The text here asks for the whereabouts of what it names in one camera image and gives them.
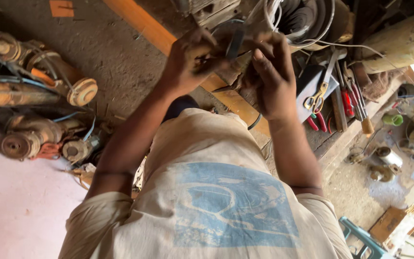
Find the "pliers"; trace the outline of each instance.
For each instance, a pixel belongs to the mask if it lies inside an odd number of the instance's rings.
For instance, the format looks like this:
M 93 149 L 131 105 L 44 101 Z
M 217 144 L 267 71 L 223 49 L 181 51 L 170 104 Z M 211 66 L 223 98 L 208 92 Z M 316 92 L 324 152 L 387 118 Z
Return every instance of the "pliers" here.
M 325 120 L 323 119 L 323 115 L 321 112 L 319 112 L 319 109 L 316 109 L 315 117 L 319 120 L 319 124 L 321 125 L 322 132 L 327 132 L 327 125 L 325 124 Z M 311 117 L 308 117 L 306 121 L 309 123 L 309 125 L 312 127 L 313 130 L 318 131 L 319 128 L 314 123 Z

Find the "finger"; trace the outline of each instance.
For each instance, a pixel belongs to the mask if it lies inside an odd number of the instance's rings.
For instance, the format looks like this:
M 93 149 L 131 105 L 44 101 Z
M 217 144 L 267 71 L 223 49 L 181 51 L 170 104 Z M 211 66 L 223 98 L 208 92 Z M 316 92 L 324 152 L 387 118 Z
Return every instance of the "finger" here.
M 255 49 L 261 50 L 265 57 L 268 59 L 274 59 L 274 54 L 272 53 L 272 46 L 266 42 L 259 42 L 251 38 L 244 39 L 242 43 L 241 51 L 253 51 Z
M 295 74 L 293 72 L 292 56 L 285 35 L 279 32 L 263 33 L 256 36 L 256 40 L 272 45 L 272 51 L 275 57 L 273 60 L 274 67 L 283 79 L 294 81 Z
M 295 80 L 295 73 L 292 65 L 292 54 L 287 39 L 284 34 L 280 34 L 276 37 L 279 37 L 280 40 L 273 44 L 273 54 L 274 56 L 279 57 L 276 60 L 279 62 L 279 73 L 287 81 Z
M 202 39 L 207 41 L 212 46 L 212 48 L 215 48 L 218 45 L 217 40 L 213 37 L 213 35 L 208 30 L 204 28 L 200 28 L 200 29 L 201 29 Z
M 277 88 L 282 83 L 282 77 L 263 53 L 256 49 L 253 52 L 252 63 L 256 71 L 260 74 L 265 87 Z
M 199 43 L 202 40 L 205 40 L 208 44 L 212 47 L 218 45 L 217 40 L 204 28 L 197 27 L 195 29 L 190 30 L 181 38 L 186 43 Z
M 197 57 L 205 56 L 210 53 L 212 46 L 209 43 L 203 42 L 199 44 L 191 44 L 185 51 L 187 59 L 195 59 Z
M 227 69 L 231 66 L 231 62 L 227 59 L 207 59 L 207 61 L 199 67 L 195 72 L 197 76 L 206 77 L 217 69 Z

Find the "scissors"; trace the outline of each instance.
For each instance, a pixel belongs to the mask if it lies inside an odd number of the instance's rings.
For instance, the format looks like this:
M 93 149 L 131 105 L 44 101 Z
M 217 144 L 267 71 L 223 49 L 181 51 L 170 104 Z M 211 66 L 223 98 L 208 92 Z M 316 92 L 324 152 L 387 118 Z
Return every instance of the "scissors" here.
M 323 102 L 324 102 L 324 95 L 328 89 L 328 82 L 330 82 L 330 77 L 332 75 L 333 68 L 335 67 L 335 62 L 338 60 L 338 50 L 335 49 L 333 54 L 330 58 L 330 62 L 328 63 L 327 70 L 325 70 L 325 75 L 323 78 L 322 83 L 319 86 L 319 91 L 315 93 L 313 96 L 306 98 L 303 105 L 306 109 L 312 109 L 314 114 L 319 113 L 322 110 Z

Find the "cardboard piece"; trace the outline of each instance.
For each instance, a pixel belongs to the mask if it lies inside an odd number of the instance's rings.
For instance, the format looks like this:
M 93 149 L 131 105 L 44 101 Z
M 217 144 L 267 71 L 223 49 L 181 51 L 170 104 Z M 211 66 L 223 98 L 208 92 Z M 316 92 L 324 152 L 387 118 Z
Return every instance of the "cardboard piece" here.
M 74 17 L 73 2 L 65 0 L 50 0 L 52 17 Z
M 385 242 L 407 215 L 405 210 L 390 207 L 370 229 L 370 234 L 380 243 Z

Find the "teal plastic chair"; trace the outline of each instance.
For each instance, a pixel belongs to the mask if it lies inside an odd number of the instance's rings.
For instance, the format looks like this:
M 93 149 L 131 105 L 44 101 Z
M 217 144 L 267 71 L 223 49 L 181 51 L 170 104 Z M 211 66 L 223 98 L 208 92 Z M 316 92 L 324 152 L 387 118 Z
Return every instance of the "teal plastic chair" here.
M 342 216 L 339 218 L 339 222 L 345 227 L 345 230 L 343 231 L 345 239 L 347 239 L 350 234 L 353 234 L 364 244 L 358 253 L 352 254 L 354 259 L 362 259 L 362 256 L 368 248 L 370 248 L 372 252 L 367 259 L 394 259 L 393 256 L 388 254 L 386 250 L 384 250 L 373 238 L 371 238 L 370 233 L 356 226 L 352 221 L 348 220 L 348 218 Z

